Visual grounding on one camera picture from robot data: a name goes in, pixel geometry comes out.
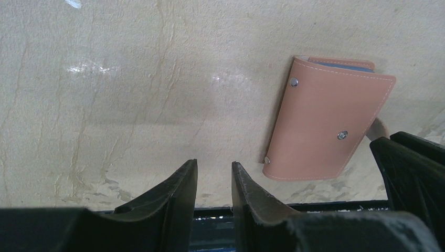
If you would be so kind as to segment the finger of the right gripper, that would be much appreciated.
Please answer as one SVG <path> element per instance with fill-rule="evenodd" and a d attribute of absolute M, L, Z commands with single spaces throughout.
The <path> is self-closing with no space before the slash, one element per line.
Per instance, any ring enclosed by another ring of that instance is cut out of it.
<path fill-rule="evenodd" d="M 444 248 L 444 146 L 402 131 L 369 146 L 389 208 L 419 217 Z"/>

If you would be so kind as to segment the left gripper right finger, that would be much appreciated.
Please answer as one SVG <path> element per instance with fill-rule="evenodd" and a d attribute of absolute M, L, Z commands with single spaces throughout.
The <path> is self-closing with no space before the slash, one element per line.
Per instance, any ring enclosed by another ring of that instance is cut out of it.
<path fill-rule="evenodd" d="M 283 203 L 233 162 L 232 203 L 238 251 L 439 251 L 413 214 L 391 211 L 258 214 L 254 203 Z"/>

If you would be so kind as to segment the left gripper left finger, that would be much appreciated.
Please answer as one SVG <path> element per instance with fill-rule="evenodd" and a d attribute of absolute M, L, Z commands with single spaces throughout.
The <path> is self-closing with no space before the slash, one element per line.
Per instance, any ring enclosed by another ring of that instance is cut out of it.
<path fill-rule="evenodd" d="M 104 214 L 87 208 L 1 209 L 1 251 L 188 251 L 197 160 Z"/>

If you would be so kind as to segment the pink leather card holder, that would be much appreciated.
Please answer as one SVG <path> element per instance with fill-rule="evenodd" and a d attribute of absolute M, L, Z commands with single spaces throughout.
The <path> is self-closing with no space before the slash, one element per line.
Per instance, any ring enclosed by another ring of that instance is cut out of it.
<path fill-rule="evenodd" d="M 263 173 L 279 181 L 333 179 L 364 137 L 387 137 L 378 114 L 396 78 L 374 64 L 294 57 Z"/>

